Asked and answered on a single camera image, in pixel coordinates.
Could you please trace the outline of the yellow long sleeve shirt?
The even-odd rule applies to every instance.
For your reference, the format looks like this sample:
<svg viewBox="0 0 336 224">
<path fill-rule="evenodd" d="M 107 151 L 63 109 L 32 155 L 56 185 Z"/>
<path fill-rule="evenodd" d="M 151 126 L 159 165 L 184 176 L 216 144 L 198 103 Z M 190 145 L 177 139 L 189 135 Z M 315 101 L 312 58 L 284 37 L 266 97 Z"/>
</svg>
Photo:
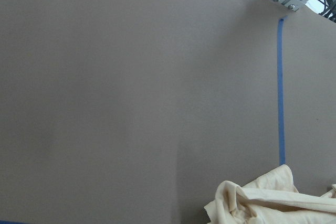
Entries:
<svg viewBox="0 0 336 224">
<path fill-rule="evenodd" d="M 281 165 L 245 186 L 222 182 L 204 208 L 211 223 L 335 223 L 335 185 L 319 197 L 302 194 Z"/>
</svg>

